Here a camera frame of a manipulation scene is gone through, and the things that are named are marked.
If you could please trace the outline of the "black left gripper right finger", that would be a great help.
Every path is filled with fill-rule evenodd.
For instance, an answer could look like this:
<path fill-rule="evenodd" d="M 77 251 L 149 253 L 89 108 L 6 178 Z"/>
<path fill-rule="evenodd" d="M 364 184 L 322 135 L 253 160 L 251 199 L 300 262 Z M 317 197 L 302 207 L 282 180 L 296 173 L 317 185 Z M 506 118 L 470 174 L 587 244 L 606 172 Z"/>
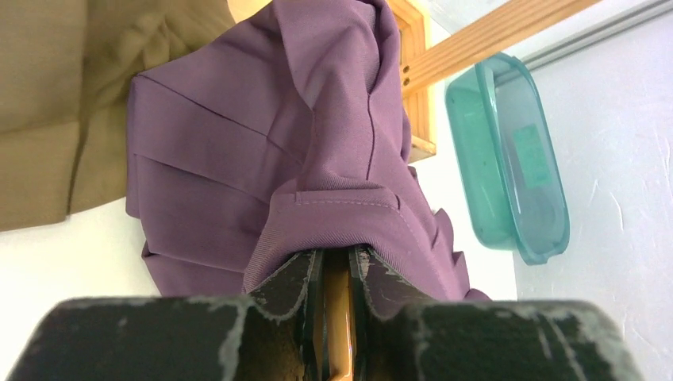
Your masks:
<path fill-rule="evenodd" d="M 367 246 L 348 250 L 359 380 L 639 380 L 615 324 L 581 301 L 439 302 Z"/>

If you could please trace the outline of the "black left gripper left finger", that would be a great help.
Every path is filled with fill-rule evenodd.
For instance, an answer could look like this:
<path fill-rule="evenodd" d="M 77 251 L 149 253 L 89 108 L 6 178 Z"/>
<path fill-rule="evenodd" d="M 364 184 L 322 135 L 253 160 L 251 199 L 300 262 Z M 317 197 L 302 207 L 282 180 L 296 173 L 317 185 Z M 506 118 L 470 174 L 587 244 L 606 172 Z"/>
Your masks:
<path fill-rule="evenodd" d="M 318 251 L 249 294 L 78 298 L 33 331 L 12 380 L 316 380 Z"/>

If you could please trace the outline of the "purple garment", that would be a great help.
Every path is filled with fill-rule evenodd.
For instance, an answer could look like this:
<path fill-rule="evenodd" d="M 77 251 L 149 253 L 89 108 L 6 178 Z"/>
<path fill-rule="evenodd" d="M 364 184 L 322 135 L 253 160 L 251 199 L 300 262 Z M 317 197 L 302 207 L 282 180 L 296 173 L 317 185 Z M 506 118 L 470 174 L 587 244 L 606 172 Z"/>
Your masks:
<path fill-rule="evenodd" d="M 483 298 L 408 165 L 384 1 L 273 1 L 131 82 L 126 209 L 164 296 L 257 288 L 295 252 L 370 245 L 444 301 Z"/>

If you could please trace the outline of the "tan brown pleated skirt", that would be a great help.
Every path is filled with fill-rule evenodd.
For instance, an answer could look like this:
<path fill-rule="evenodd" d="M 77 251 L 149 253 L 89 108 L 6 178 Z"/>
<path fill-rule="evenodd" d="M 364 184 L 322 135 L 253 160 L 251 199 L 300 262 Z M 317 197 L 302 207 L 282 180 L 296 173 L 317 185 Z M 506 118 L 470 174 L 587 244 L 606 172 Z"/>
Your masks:
<path fill-rule="evenodd" d="M 124 197 L 133 76 L 233 23 L 225 1 L 2 2 L 2 231 Z"/>

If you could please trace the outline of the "teal plastic bin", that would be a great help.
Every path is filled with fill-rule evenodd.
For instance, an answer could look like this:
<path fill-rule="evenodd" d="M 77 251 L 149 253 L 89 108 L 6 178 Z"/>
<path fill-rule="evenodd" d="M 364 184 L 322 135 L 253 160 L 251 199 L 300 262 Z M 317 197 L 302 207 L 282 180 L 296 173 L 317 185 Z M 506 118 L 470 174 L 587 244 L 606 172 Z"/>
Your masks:
<path fill-rule="evenodd" d="M 498 53 L 444 96 L 471 224 L 487 248 L 528 265 L 563 253 L 570 220 L 539 92 L 528 68 Z"/>

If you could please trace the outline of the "wooden clothes rack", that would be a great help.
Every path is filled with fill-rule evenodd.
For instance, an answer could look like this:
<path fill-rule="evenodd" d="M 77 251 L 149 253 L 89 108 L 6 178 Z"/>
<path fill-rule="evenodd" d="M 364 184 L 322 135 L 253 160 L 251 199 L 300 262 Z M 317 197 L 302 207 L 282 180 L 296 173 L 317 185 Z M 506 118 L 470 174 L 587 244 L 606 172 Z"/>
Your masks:
<path fill-rule="evenodd" d="M 424 90 L 588 8 L 588 1 L 509 1 L 440 43 L 408 1 L 273 1 L 228 31 L 281 42 L 294 85 L 313 111 L 309 160 L 406 160 L 425 140 L 411 123 Z"/>

